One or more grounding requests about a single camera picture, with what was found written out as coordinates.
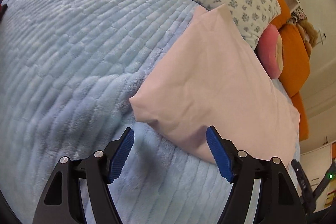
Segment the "orange sofa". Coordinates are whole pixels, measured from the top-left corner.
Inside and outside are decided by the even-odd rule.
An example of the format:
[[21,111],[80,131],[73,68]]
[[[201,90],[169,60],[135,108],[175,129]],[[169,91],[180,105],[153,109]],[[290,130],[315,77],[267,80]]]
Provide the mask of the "orange sofa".
[[299,90],[310,73],[309,58],[296,26],[286,24],[291,14],[285,0],[278,0],[278,2],[281,6],[281,15],[271,23],[280,30],[283,40],[283,72],[279,80],[301,114],[299,138],[302,141],[308,138],[309,129]]

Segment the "stuffed animal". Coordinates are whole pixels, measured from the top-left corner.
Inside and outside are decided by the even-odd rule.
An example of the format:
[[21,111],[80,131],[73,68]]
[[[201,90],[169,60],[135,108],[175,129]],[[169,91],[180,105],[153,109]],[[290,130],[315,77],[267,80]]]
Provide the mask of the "stuffed animal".
[[304,42],[304,46],[306,48],[308,56],[311,55],[312,49],[317,44],[317,39],[319,37],[319,33],[314,29],[314,26],[308,22],[307,19],[300,20],[296,27],[298,28],[302,40]]

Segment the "light blue blanket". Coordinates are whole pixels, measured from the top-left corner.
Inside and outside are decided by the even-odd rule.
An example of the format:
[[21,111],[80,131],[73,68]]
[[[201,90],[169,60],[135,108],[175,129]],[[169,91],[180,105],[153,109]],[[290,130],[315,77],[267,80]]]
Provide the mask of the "light blue blanket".
[[[110,186],[124,223],[217,223],[231,186],[215,165],[135,123],[128,102],[186,29],[197,4],[5,3],[9,8],[0,24],[0,189],[23,224],[32,222],[59,158],[87,157],[119,138],[127,126],[135,131],[135,143],[120,178]],[[83,188],[88,224],[93,224]],[[257,189],[258,182],[246,223],[252,223]]]

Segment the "pink cushion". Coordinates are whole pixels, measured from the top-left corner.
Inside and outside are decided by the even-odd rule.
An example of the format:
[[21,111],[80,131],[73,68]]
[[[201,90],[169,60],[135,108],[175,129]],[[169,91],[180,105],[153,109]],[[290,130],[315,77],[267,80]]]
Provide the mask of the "pink cushion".
[[206,128],[256,158],[289,166],[299,113],[274,87],[227,5],[195,18],[130,98],[135,118],[183,150],[214,162]]
[[264,30],[257,45],[257,55],[271,79],[278,79],[282,69],[282,39],[277,28],[270,24]]

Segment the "metal screw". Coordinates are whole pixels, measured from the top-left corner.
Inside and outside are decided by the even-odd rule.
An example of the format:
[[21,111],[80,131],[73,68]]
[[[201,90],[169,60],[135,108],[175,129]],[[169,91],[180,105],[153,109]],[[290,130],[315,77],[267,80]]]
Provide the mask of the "metal screw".
[[94,156],[95,156],[96,158],[101,158],[103,155],[104,155],[104,152],[103,152],[103,151],[96,151],[95,154],[94,154]]
[[68,157],[63,157],[59,160],[60,163],[64,164],[68,161]]
[[241,158],[245,158],[247,156],[247,153],[244,150],[238,151],[238,156]]
[[281,163],[281,160],[277,157],[273,158],[272,160],[275,164],[280,164]]

